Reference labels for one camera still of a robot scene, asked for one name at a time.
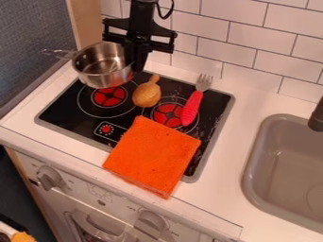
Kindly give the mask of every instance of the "stainless steel saucepan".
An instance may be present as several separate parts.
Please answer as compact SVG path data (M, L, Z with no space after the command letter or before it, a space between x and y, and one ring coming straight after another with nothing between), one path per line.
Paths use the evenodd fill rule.
M44 49L43 53L71 59L80 81L93 88L119 86L133 76L132 63L126 64L124 47L119 43L95 43L79 51Z

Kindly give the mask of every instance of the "black stovetop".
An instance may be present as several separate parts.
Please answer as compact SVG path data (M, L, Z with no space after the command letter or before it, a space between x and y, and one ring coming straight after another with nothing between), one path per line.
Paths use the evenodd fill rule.
M133 105L131 96L136 87L147 82L151 74L138 74L123 86L108 89L93 89L74 82L49 107L39 115L41 125L66 135L82 136L83 142L91 145L101 143L115 147L122 134L131 126L135 116L143 115L164 125L185 132L202 141L185 171L192 177L201 161L217 127L230 96L208 90L199 109L199 114L189 127L180 124L180 113L195 86L181 81L161 78L161 101L154 107L142 109Z

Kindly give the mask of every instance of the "faucet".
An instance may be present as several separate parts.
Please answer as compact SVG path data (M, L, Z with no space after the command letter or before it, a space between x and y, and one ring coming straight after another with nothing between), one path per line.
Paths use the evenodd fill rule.
M316 105L309 119L308 126L311 130L323 132L323 96Z

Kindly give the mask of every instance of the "floor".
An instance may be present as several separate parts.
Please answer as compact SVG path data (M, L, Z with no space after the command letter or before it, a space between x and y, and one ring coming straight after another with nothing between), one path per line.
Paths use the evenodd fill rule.
M26 228L38 242L56 242L5 150L0 147L0 220Z

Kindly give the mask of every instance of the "sink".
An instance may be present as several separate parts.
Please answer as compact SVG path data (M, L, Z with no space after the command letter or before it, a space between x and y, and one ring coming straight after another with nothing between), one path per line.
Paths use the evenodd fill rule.
M323 133L307 121L288 114L263 121L242 189L260 210L323 233Z

